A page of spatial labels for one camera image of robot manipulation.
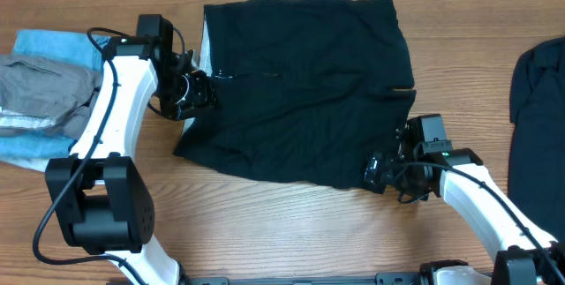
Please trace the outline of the black shorts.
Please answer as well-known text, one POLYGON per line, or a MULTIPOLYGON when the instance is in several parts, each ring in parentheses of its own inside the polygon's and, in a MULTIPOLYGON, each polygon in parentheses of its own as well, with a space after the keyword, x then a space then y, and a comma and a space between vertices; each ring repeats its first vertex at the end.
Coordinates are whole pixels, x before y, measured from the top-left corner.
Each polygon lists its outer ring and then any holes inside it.
POLYGON ((175 155, 258 181, 366 188, 416 91, 393 0, 249 0, 204 9, 214 109, 175 155))

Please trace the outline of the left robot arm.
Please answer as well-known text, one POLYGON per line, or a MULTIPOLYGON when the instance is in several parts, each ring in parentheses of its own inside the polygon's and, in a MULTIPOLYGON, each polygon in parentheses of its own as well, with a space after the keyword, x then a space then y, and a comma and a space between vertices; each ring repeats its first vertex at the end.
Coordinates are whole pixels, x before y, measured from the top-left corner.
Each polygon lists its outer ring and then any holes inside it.
POLYGON ((162 15, 140 15, 134 35, 109 34, 107 45, 94 45, 103 78, 87 127, 69 156, 45 170, 52 204, 32 251, 53 266, 109 261, 132 284, 186 284, 184 268, 154 235, 154 201, 134 154, 152 98, 156 114, 177 122, 212 110, 215 90, 192 51, 173 51, 182 34, 162 15))

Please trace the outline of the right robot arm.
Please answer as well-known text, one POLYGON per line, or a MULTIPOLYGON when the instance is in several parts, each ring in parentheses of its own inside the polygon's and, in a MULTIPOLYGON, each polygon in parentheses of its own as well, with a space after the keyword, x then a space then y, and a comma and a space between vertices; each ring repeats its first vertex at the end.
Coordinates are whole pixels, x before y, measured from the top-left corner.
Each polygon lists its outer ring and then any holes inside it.
POLYGON ((484 274, 460 259, 424 263, 417 272, 379 273, 378 284, 562 284, 564 246, 528 219, 501 191, 470 149, 455 149, 441 115, 418 116, 396 131, 397 148, 372 152, 364 182, 401 204, 434 195, 455 209, 493 261, 484 274))

